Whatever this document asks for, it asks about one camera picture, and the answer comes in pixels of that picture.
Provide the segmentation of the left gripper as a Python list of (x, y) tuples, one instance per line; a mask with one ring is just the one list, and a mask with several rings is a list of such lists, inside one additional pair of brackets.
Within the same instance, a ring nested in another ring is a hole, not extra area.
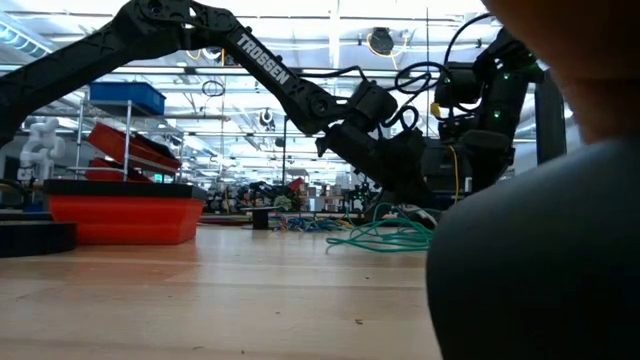
[(319, 157), (330, 150), (363, 173), (383, 173), (379, 184), (396, 204), (434, 203), (422, 173), (426, 142), (420, 130), (405, 130), (380, 140), (349, 124), (335, 124), (324, 131), (325, 135), (315, 141)]

